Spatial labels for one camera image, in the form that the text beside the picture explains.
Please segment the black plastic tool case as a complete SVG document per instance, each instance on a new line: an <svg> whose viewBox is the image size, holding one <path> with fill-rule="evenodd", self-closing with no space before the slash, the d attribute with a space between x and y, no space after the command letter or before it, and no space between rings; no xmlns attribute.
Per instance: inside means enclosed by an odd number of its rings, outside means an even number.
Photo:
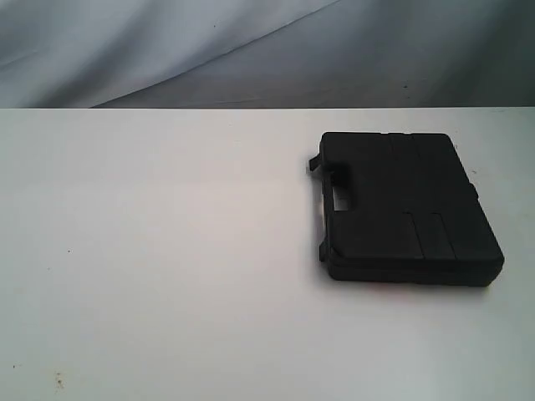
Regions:
<svg viewBox="0 0 535 401"><path fill-rule="evenodd" d="M326 132L319 259L338 281L487 287L505 257L449 136Z"/></svg>

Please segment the white backdrop cloth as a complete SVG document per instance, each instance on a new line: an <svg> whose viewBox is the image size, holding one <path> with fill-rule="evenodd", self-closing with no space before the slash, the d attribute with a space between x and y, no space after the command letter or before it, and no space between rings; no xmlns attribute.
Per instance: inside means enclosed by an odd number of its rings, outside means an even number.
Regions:
<svg viewBox="0 0 535 401"><path fill-rule="evenodd" d="M4 1L4 108L531 106L531 1Z"/></svg>

